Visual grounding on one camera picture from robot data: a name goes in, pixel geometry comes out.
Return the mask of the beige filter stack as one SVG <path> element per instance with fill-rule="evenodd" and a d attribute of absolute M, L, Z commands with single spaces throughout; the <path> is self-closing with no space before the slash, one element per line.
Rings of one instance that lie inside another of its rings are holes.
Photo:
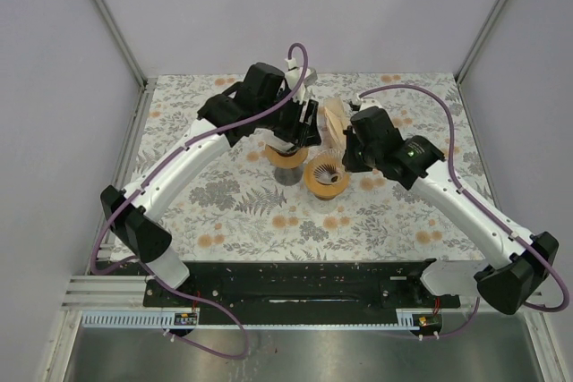
<path fill-rule="evenodd" d="M 344 131 L 350 125 L 344 104 L 340 98 L 327 98 L 323 102 L 323 114 L 330 140 L 334 148 L 346 149 Z"/>

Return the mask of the small glass cup brown base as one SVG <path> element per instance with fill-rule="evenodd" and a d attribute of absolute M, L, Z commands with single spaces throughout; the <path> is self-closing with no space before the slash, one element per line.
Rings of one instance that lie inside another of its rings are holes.
<path fill-rule="evenodd" d="M 328 214 L 333 212 L 338 207 L 337 197 L 322 197 L 314 195 L 312 198 L 312 208 L 319 213 Z"/>

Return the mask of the white paper coffee filter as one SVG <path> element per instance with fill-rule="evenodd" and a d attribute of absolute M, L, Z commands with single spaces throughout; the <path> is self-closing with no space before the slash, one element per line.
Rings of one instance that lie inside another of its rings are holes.
<path fill-rule="evenodd" d="M 283 140 L 276 140 L 269 144 L 275 151 L 281 154 L 290 154 L 298 150 L 295 144 L 285 142 Z"/>

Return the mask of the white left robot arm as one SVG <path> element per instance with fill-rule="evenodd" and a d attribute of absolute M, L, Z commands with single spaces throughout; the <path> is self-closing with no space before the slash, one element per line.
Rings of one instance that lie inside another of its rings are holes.
<path fill-rule="evenodd" d="M 294 59 L 287 70 L 253 64 L 244 78 L 209 98 L 184 136 L 146 173 L 123 189 L 109 185 L 100 194 L 105 228 L 164 282 L 163 295 L 175 306 L 192 300 L 189 269 L 173 249 L 171 234 L 158 223 L 175 197 L 209 163 L 256 130 L 271 133 L 279 154 L 318 146 L 318 103 L 308 89 L 312 68 Z"/>

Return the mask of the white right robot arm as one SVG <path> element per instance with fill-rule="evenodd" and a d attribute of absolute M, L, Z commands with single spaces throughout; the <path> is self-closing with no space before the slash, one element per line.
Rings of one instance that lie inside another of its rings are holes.
<path fill-rule="evenodd" d="M 403 139 L 380 107 L 354 114 L 344 134 L 348 172 L 380 171 L 437 208 L 483 254 L 485 266 L 475 274 L 466 263 L 430 263 L 407 285 L 413 304 L 425 307 L 447 294 L 479 296 L 506 315 L 526 305 L 551 272 L 556 238 L 509 220 L 461 179 L 426 138 Z"/>

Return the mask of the glass coffee carafe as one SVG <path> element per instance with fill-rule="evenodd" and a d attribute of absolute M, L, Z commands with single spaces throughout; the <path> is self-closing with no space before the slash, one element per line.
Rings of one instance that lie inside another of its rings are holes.
<path fill-rule="evenodd" d="M 276 167 L 274 170 L 275 180 L 283 186 L 294 186 L 298 184 L 304 174 L 304 168 L 297 166 L 293 168 Z"/>

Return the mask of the floral patterned tablecloth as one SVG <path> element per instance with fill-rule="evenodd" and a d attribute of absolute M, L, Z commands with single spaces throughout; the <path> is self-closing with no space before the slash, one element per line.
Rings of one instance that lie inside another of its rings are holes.
<path fill-rule="evenodd" d="M 491 189 L 457 84 L 448 73 L 324 73 L 318 100 L 368 89 L 405 137 L 428 138 L 454 158 L 485 198 Z M 328 214 L 300 181 L 274 178 L 261 132 L 210 163 L 174 199 L 160 224 L 190 260 L 478 260 L 481 252 L 432 205 L 380 173 L 354 174 Z"/>

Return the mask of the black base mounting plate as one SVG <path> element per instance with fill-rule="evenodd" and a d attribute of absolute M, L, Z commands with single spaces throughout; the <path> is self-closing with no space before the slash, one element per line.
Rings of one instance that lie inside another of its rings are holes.
<path fill-rule="evenodd" d="M 171 293 L 127 263 L 110 275 L 141 281 L 135 302 L 167 312 L 172 328 L 229 329 L 232 312 L 254 329 L 418 329 L 416 316 L 457 310 L 456 295 L 432 295 L 420 275 L 428 262 L 190 262 Z"/>

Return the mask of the aluminium frame rail left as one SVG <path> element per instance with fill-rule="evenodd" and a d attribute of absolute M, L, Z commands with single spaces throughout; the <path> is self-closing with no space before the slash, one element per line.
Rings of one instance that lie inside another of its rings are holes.
<path fill-rule="evenodd" d="M 115 17 L 109 8 L 107 1 L 91 0 L 91 2 L 94 4 L 98 15 L 104 22 L 109 36 L 113 40 L 116 48 L 119 50 L 121 57 L 123 58 L 133 79 L 140 88 L 145 88 L 148 82 L 148 78 L 136 60 L 133 51 L 128 46 L 124 34 L 117 25 Z"/>

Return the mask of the aluminium frame rail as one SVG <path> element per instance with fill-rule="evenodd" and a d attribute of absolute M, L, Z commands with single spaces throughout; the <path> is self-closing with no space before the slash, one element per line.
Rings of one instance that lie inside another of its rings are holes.
<path fill-rule="evenodd" d="M 145 88 L 148 82 L 148 78 L 136 60 L 133 51 L 128 46 L 124 34 L 117 25 L 115 17 L 109 8 L 107 1 L 91 0 L 91 2 L 94 4 L 98 15 L 104 22 L 109 36 L 113 40 L 116 48 L 119 50 L 121 57 L 123 58 L 133 79 L 140 88 Z"/>
<path fill-rule="evenodd" d="M 492 34 L 497 22 L 502 16 L 510 0 L 494 0 L 490 11 L 487 13 L 483 24 L 478 30 L 464 60 L 454 74 L 455 82 L 460 86 L 469 74 L 472 65 L 475 63 L 483 48 L 485 47 L 490 35 Z"/>

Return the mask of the aluminium frame rail right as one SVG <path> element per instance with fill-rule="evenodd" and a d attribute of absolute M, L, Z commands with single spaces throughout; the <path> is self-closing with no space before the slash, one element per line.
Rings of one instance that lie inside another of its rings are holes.
<path fill-rule="evenodd" d="M 460 86 L 469 74 L 472 65 L 475 63 L 483 48 L 485 47 L 490 35 L 492 34 L 497 22 L 502 16 L 510 0 L 494 0 L 490 11 L 487 13 L 483 24 L 478 30 L 464 60 L 454 74 L 455 82 Z"/>

